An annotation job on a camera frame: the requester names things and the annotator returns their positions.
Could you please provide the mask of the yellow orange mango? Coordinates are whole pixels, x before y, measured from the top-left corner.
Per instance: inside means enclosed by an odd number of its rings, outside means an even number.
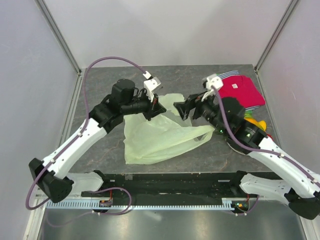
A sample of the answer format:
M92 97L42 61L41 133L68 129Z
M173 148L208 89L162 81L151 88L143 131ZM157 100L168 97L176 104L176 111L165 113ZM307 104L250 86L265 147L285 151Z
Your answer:
M245 120L248 121L248 122L250 122L250 123L252 123L252 124L254 124L255 126L257 126L257 127L259 127L259 128L262 127L262 126L260 125L260 123L259 123L257 120L255 120L254 118L245 118Z

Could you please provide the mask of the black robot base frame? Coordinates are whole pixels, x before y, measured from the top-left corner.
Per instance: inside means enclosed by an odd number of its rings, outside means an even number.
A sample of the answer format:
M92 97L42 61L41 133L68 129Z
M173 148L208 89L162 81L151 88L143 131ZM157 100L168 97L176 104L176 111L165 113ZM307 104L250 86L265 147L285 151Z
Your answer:
M254 200L256 195L245 193L236 186L243 171L220 173L128 173L103 174L100 193L84 191L82 197L112 197L116 205L219 205L222 199Z

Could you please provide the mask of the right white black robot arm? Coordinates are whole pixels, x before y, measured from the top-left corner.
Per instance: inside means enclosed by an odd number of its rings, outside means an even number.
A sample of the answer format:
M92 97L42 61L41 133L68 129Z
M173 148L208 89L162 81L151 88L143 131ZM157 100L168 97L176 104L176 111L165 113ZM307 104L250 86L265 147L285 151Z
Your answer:
M291 158L262 129L244 118L245 109L236 98L192 94L183 102L174 102L180 117L186 120L203 117L225 136L237 153L267 166L279 180L237 171L229 191L235 197L244 193L276 200L295 214L314 220L320 214L320 176Z

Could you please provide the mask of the pale green plastic bag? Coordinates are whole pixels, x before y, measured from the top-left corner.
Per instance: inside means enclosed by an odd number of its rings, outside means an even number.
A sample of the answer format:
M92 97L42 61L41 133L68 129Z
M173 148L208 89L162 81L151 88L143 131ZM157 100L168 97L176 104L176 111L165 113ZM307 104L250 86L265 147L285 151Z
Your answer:
M180 93L159 97L165 113L146 120L143 114L124 117L124 159L127 165L152 165L208 142L215 131L211 125L193 126L188 117L182 120L174 102L184 102Z

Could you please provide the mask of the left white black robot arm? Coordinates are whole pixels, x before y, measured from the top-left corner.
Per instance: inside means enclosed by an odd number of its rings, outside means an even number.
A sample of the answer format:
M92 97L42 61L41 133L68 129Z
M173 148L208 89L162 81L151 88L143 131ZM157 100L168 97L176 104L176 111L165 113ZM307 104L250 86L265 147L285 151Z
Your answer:
M118 80L111 93L89 112L88 118L66 142L44 159L30 161L33 179L53 203L76 192L94 192L99 197L109 193L110 185L102 174L97 171L70 173L70 169L90 147L120 125L124 116L142 114L149 121L165 113L154 93L160 85L154 77L144 81L143 89L138 90L132 80Z

